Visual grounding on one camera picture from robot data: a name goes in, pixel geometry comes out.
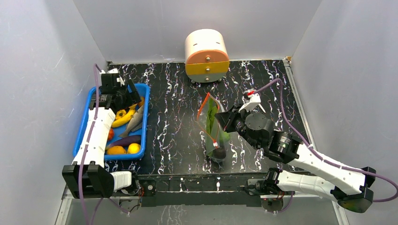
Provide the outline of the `yellow toy bell pepper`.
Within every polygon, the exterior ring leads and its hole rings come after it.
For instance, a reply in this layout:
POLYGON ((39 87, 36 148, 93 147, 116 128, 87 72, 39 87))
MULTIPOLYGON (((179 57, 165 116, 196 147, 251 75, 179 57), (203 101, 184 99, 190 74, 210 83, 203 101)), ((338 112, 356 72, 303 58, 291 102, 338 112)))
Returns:
POLYGON ((116 115, 115 115, 115 120, 119 120, 122 117, 124 117, 127 114, 127 112, 123 109, 123 110, 119 110, 116 115))

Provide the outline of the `green leafy vegetable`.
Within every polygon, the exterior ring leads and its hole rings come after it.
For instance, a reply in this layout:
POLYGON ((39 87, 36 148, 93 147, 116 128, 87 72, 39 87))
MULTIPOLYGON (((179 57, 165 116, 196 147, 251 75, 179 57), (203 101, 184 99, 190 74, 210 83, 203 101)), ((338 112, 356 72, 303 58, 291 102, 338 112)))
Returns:
POLYGON ((210 97, 205 104, 206 111, 206 148, 214 150, 218 147, 225 147, 230 140, 230 135, 222 130, 218 120, 215 118, 216 113, 224 112, 224 108, 220 102, 210 97))

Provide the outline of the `clear red-zipper zip bag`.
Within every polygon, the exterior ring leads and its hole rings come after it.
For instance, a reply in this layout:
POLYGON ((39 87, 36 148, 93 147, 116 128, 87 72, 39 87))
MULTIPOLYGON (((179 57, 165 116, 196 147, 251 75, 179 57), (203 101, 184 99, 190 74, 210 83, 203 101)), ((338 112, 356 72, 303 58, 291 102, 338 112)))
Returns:
POLYGON ((227 145, 230 141, 228 133, 224 132, 215 118, 216 113, 224 112, 220 102, 207 93, 197 113, 197 123, 205 135, 206 156, 216 163, 225 161, 227 145))

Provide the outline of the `dark purple toy fruit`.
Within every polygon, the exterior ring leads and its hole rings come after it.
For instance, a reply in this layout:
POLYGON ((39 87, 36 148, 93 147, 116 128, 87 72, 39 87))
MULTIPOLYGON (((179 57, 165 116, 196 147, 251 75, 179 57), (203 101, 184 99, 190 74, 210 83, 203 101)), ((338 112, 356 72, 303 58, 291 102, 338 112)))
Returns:
POLYGON ((223 161, 226 158, 227 151, 224 147, 218 147, 212 151, 214 160, 223 161))

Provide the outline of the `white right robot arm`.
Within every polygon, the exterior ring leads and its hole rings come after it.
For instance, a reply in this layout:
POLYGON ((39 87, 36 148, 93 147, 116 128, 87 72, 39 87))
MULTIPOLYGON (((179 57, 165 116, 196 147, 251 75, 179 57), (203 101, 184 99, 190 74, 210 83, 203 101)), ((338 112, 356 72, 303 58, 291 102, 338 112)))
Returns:
POLYGON ((237 132, 253 148, 262 150, 272 161, 299 167, 310 175, 270 168, 263 181, 249 181, 243 188, 253 195, 303 192, 328 198, 352 212, 364 213, 374 202, 370 186, 375 177, 371 167, 343 169, 327 163, 329 157, 311 152, 299 138, 283 131, 275 131, 272 120, 261 112, 239 111, 233 107, 215 114, 224 132, 237 132))

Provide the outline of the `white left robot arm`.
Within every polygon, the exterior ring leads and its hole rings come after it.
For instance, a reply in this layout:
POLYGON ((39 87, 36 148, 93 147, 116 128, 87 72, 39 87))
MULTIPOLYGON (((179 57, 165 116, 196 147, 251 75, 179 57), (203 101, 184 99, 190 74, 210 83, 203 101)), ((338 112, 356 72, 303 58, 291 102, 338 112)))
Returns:
POLYGON ((128 123, 141 97, 133 83, 118 72, 101 72, 101 85, 95 87, 88 105, 87 123, 78 153, 72 164, 63 167, 62 176, 74 198, 110 198, 123 189, 129 195, 140 190, 140 182, 128 171, 108 172, 104 168, 111 129, 128 123))

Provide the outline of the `blue plastic bin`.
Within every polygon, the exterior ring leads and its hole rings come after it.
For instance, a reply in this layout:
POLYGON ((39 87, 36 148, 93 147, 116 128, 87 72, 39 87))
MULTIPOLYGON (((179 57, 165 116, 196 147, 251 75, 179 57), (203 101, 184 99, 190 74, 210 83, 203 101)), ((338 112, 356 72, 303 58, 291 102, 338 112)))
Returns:
MULTIPOLYGON (((147 84, 144 83, 136 83, 135 87, 141 97, 145 98, 144 101, 144 115, 142 119, 142 125, 143 127, 141 129, 138 129, 134 132, 130 132, 129 136, 135 136, 138 135, 141 137, 141 142, 139 143, 141 148, 138 153, 135 154, 121 154, 121 155, 105 155, 104 160, 109 161, 109 160, 139 160, 141 159, 144 154, 145 154, 145 146, 146 146, 146 130, 147 130, 147 125, 148 125, 148 112, 149 112, 149 100, 150 100, 150 87, 147 84)), ((75 157, 78 154, 78 151, 80 149, 81 143, 83 141, 83 136, 87 127, 87 121, 89 117, 89 104, 91 102, 92 96, 95 94, 96 88, 92 87, 88 95, 86 97, 86 101, 84 104, 84 109, 83 109, 83 116, 80 122, 80 127, 77 133, 76 141, 74 144, 74 148, 72 150, 72 154, 75 157)))

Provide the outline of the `yellow toy banana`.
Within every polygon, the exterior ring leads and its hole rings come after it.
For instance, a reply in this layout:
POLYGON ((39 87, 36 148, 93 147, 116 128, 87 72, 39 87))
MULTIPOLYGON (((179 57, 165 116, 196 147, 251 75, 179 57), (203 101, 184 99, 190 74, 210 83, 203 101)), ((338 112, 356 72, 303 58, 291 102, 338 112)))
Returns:
POLYGON ((127 112, 127 114, 119 120, 114 120, 114 122, 111 125, 111 128, 117 128, 128 123, 136 112, 136 110, 133 108, 129 108, 128 110, 125 111, 127 112))

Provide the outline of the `grey toy fish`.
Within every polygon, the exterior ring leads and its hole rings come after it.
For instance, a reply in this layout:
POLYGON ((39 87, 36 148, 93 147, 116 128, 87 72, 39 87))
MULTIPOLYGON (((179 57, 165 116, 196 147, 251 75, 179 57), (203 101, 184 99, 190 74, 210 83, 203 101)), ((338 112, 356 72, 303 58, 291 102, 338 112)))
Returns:
POLYGON ((125 131, 119 135, 120 138, 127 137, 130 132, 142 128, 144 108, 145 107, 143 105, 139 107, 139 109, 135 112, 135 114, 132 116, 131 120, 127 124, 125 131))

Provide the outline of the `orange toy pumpkin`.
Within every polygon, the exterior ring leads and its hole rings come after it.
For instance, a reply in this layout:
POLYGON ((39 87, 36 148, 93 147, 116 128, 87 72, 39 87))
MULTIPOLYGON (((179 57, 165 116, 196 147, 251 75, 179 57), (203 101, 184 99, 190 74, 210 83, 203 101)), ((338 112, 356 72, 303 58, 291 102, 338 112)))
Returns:
POLYGON ((111 141, 113 137, 114 137, 114 130, 111 128, 107 136, 107 141, 111 141))

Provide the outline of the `purple toy eggplant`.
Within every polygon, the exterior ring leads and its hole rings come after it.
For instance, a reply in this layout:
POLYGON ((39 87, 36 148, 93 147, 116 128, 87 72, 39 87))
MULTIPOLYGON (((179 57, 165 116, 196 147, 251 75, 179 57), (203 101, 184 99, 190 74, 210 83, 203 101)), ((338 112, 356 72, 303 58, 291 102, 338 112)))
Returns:
POLYGON ((127 136, 124 137, 122 139, 119 139, 117 141, 114 141, 110 144, 108 144, 105 148, 105 150, 108 150, 109 148, 112 148, 114 146, 122 146, 122 147, 126 147, 129 146, 132 143, 141 143, 141 136, 140 135, 131 135, 131 136, 127 136))

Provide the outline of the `yellow toy lemon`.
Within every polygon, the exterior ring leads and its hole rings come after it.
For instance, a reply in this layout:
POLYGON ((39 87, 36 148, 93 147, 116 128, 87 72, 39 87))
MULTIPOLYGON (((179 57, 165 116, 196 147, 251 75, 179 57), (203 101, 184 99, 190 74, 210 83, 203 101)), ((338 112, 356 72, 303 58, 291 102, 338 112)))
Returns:
POLYGON ((127 148, 127 154, 137 154, 141 150, 141 145, 138 143, 132 143, 127 148))

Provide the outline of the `yellow-orange toy walnut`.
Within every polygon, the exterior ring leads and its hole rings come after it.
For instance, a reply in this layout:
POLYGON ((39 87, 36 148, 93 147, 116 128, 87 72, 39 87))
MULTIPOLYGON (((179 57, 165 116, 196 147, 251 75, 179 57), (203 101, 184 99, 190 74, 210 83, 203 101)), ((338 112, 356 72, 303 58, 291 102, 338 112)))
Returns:
POLYGON ((126 154, 126 150, 123 146, 113 146, 107 149, 107 155, 121 155, 126 154))

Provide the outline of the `round three-drawer mini cabinet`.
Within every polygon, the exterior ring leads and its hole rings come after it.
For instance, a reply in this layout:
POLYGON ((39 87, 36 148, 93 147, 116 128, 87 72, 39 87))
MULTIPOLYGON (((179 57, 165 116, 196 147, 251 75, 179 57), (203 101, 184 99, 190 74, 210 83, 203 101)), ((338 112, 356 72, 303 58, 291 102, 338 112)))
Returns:
POLYGON ((214 29, 190 33, 184 43, 185 72, 192 83, 220 82, 230 59, 223 36, 214 29))

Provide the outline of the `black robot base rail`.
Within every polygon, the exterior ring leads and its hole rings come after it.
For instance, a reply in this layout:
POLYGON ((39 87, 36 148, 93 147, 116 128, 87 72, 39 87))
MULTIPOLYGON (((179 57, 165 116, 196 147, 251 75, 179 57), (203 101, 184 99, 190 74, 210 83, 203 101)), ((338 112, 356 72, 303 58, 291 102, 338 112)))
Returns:
POLYGON ((266 195, 265 172, 137 175, 144 189, 144 207, 165 205, 246 205, 260 207, 266 195))

